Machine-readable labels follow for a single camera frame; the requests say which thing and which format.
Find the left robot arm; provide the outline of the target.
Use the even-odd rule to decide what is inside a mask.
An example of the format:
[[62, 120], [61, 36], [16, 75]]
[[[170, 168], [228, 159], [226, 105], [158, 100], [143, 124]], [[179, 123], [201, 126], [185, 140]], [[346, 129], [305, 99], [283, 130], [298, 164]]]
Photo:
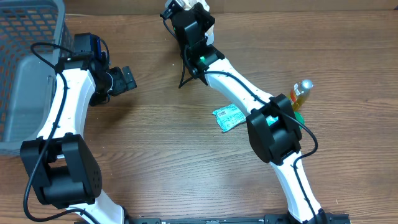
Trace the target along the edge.
[[26, 217], [47, 222], [76, 213], [85, 223], [132, 223], [127, 210], [102, 187], [99, 164], [84, 138], [89, 106], [135, 89], [129, 67], [110, 66], [106, 43], [97, 35], [74, 36], [74, 48], [50, 64], [56, 90], [46, 122], [35, 140], [24, 141], [20, 157], [29, 176], [23, 198]]

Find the yellow dish soap bottle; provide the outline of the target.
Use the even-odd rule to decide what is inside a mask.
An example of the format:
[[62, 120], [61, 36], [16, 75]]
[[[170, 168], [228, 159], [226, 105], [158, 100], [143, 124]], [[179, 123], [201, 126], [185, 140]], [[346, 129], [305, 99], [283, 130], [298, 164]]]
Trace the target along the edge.
[[310, 91], [313, 88], [311, 80], [305, 79], [294, 85], [288, 94], [294, 111], [298, 111], [310, 96]]

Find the teal wafer packet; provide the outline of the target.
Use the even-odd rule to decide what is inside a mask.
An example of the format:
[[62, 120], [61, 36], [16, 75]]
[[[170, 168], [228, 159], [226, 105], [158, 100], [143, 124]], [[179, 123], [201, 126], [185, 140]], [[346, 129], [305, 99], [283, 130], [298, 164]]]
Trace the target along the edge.
[[214, 110], [212, 114], [215, 115], [216, 122], [223, 133], [246, 121], [245, 115], [235, 104]]

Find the green lidded jar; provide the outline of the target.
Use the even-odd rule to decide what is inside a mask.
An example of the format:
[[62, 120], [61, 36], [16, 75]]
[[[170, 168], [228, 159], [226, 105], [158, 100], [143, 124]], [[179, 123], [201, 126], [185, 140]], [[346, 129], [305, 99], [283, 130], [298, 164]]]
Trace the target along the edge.
[[305, 120], [304, 120], [303, 116], [298, 111], [295, 111], [294, 113], [295, 113], [296, 120], [299, 121], [301, 124], [305, 124]]

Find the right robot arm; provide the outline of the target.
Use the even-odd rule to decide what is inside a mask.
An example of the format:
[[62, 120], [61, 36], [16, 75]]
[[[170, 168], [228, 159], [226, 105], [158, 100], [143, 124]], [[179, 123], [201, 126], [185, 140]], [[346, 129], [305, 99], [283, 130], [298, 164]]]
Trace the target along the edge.
[[302, 165], [302, 131], [312, 132], [297, 121], [289, 99], [258, 89], [213, 46], [208, 31], [215, 18], [205, 2], [167, 1], [160, 16], [171, 20], [169, 32], [178, 42], [191, 78], [218, 90], [244, 113], [253, 151], [273, 167], [285, 193], [288, 217], [283, 222], [326, 223], [326, 213], [314, 197]]

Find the teal tissue pack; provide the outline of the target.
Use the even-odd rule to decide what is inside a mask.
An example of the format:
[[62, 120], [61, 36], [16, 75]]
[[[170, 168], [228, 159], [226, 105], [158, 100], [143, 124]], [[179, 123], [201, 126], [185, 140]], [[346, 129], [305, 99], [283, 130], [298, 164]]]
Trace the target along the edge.
[[273, 125], [273, 124], [274, 124], [275, 122], [277, 122], [278, 120], [279, 120], [278, 117], [268, 116], [268, 117], [266, 118], [267, 124], [268, 124], [269, 126]]

